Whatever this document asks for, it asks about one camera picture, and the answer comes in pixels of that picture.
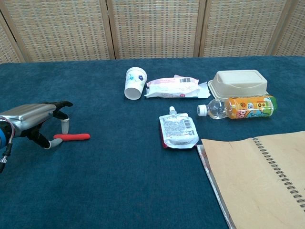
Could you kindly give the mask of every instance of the woven screen panel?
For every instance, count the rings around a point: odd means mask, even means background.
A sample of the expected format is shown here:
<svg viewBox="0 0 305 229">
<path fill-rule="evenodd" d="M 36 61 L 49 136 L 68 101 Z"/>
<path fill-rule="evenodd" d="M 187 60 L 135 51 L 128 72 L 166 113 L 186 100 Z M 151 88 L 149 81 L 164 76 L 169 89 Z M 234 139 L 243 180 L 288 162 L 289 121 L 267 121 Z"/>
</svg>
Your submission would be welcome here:
<svg viewBox="0 0 305 229">
<path fill-rule="evenodd" d="M 0 25 L 0 63 L 8 62 L 20 62 L 20 60 L 3 27 Z"/>
<path fill-rule="evenodd" d="M 203 56 L 265 55 L 286 0 L 212 0 Z"/>
<path fill-rule="evenodd" d="M 99 0 L 4 3 L 30 61 L 109 59 Z"/>
<path fill-rule="evenodd" d="M 199 0 L 112 0 L 119 57 L 193 57 Z"/>
<path fill-rule="evenodd" d="M 298 1 L 275 54 L 305 56 L 305 0 Z"/>
</svg>

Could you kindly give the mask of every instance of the paper cup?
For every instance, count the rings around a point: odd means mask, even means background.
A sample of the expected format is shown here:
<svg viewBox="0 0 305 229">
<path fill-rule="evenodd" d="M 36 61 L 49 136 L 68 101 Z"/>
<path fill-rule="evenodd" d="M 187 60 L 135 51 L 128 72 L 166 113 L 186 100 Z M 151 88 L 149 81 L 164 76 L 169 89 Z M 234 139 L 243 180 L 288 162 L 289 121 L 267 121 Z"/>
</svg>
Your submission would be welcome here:
<svg viewBox="0 0 305 229">
<path fill-rule="evenodd" d="M 147 74 L 142 68 L 132 67 L 127 70 L 125 82 L 125 96 L 128 99 L 136 100 L 141 97 L 147 80 Z"/>
</svg>

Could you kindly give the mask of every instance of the red handle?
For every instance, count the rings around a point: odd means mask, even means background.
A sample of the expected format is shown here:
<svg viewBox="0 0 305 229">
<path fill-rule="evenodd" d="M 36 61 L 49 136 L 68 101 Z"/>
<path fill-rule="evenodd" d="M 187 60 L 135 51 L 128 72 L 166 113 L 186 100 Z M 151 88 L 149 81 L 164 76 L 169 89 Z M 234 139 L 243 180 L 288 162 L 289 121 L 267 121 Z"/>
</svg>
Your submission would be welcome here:
<svg viewBox="0 0 305 229">
<path fill-rule="evenodd" d="M 54 135 L 55 138 L 61 138 L 63 141 L 77 141 L 77 140 L 87 140 L 90 138 L 90 134 L 79 134 L 79 135 Z"/>
</svg>

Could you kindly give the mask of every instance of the spiral notebook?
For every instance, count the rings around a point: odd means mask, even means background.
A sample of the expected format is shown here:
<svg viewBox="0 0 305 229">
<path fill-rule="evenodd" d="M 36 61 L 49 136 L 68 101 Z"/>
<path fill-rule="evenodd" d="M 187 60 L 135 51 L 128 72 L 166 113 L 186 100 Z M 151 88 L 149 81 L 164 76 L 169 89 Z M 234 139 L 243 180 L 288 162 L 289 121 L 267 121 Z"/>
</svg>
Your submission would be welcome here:
<svg viewBox="0 0 305 229">
<path fill-rule="evenodd" d="M 305 228 L 305 131 L 197 146 L 231 229 Z"/>
</svg>

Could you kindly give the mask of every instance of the white bottle cap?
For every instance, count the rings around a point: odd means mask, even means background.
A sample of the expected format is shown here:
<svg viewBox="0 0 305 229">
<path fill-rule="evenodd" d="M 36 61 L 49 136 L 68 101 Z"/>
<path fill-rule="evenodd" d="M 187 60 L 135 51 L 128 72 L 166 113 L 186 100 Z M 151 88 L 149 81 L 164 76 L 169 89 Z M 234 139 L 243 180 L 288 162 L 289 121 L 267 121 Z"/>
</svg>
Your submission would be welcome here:
<svg viewBox="0 0 305 229">
<path fill-rule="evenodd" d="M 170 112 L 171 111 L 176 111 L 175 108 L 173 106 L 170 106 Z"/>
<path fill-rule="evenodd" d="M 199 116 L 206 116 L 207 115 L 206 105 L 199 105 L 197 107 L 197 113 Z"/>
</svg>

